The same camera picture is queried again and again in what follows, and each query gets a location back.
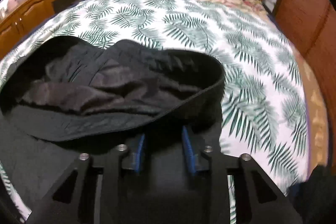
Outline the palm leaf print bedspread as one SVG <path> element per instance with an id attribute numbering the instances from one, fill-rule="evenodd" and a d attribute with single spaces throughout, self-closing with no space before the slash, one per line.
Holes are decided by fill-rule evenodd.
<path id="1" fill-rule="evenodd" d="M 290 42 L 201 0 L 83 0 L 1 60 L 1 223 L 301 223 Z"/>

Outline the louvered wooden wardrobe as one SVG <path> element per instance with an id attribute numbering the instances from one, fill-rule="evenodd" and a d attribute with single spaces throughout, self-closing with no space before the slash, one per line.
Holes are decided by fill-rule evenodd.
<path id="1" fill-rule="evenodd" d="M 335 119 L 335 9 L 329 0 L 278 0 L 276 21 L 308 62 Z"/>

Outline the black zip-up jacket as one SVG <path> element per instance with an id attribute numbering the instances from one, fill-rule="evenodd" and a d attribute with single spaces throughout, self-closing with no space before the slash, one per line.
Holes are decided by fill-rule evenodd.
<path id="1" fill-rule="evenodd" d="M 1 159 L 32 212 L 81 153 L 105 155 L 145 135 L 141 170 L 120 179 L 119 223 L 202 223 L 182 130 L 218 142 L 220 61 L 130 40 L 102 50 L 58 36 L 9 74 L 1 88 Z"/>

